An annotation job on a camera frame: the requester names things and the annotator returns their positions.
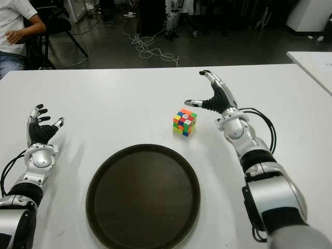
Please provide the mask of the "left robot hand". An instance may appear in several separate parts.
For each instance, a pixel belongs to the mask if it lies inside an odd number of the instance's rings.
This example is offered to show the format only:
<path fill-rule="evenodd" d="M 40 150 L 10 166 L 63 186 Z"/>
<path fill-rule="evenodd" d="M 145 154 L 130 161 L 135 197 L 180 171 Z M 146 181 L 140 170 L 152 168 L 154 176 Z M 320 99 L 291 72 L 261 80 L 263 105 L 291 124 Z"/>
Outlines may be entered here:
<path fill-rule="evenodd" d="M 64 117 L 59 118 L 54 124 L 44 124 L 40 125 L 43 121 L 50 120 L 50 116 L 43 116 L 48 110 L 44 108 L 43 104 L 36 105 L 27 120 L 26 125 L 26 137 L 27 137 L 27 147 L 31 147 L 34 144 L 45 144 L 54 137 L 58 130 L 64 125 Z"/>

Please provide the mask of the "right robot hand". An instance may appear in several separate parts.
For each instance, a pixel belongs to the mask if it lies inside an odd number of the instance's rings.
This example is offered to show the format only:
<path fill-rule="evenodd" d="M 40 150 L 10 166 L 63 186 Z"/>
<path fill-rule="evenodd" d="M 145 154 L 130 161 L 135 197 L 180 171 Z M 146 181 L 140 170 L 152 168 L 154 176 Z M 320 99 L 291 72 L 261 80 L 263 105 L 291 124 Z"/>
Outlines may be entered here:
<path fill-rule="evenodd" d="M 202 70 L 199 74 L 209 80 L 214 95 L 207 100 L 186 100 L 184 102 L 185 105 L 208 109 L 219 114 L 222 114 L 229 108 L 238 108 L 228 86 L 216 74 L 209 70 Z"/>

